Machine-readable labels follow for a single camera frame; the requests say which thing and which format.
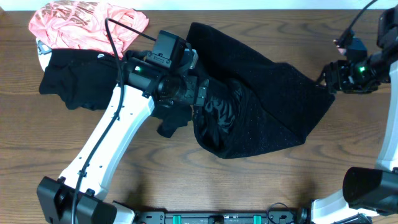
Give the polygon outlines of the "black knit skirt with buttons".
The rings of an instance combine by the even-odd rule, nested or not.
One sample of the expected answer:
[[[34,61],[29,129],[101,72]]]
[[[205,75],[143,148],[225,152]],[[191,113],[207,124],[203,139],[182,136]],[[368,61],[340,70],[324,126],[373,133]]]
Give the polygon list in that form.
[[[217,29],[194,22],[188,43],[208,72],[193,115],[199,145],[222,159],[304,144],[335,97],[288,63],[273,62]]]

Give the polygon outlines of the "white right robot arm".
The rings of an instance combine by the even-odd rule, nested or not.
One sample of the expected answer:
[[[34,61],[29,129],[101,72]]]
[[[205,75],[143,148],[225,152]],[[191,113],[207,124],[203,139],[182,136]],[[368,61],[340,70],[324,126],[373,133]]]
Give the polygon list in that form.
[[[369,95],[389,85],[382,143],[373,165],[350,167],[341,188],[313,200],[307,211],[297,214],[298,222],[372,223],[373,218],[397,214],[397,7],[386,9],[378,19],[379,52],[368,54],[353,26],[334,40],[345,59],[325,65],[317,83],[331,94],[352,95]]]

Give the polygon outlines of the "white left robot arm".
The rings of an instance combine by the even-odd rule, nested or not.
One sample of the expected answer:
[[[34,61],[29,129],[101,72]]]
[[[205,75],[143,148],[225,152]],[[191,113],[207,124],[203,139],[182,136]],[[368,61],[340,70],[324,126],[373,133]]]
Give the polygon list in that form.
[[[178,67],[149,53],[121,64],[124,85],[116,85],[83,149],[57,180],[44,177],[37,196],[48,223],[134,223],[135,211],[105,202],[118,164],[134,135],[157,106],[202,105],[207,88],[198,83],[196,50],[185,49]]]

